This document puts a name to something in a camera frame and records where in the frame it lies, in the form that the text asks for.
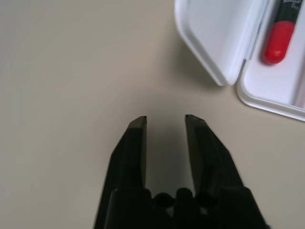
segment beige table surface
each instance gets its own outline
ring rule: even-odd
[[[274,229],[305,225],[305,124],[244,105],[183,44],[173,0],[0,1],[0,227],[91,229],[112,150],[148,116],[147,187],[192,187],[184,115]]]

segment black robotic claw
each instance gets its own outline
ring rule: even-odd
[[[146,117],[132,121],[115,148],[95,229],[268,229],[230,153],[206,122],[185,116],[195,196],[145,189]]]

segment open case lid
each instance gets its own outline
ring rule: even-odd
[[[176,0],[178,31],[215,82],[233,85],[249,60],[268,0]]]

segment red marker cap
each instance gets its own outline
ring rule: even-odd
[[[280,63],[286,56],[295,24],[290,21],[279,21],[272,26],[263,60],[268,64]]]
[[[280,63],[286,56],[303,0],[279,0],[280,5],[263,53],[267,64]]]

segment white plastic container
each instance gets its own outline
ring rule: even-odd
[[[253,107],[305,121],[305,6],[285,59],[261,61],[277,0],[176,0],[178,31],[219,86]]]

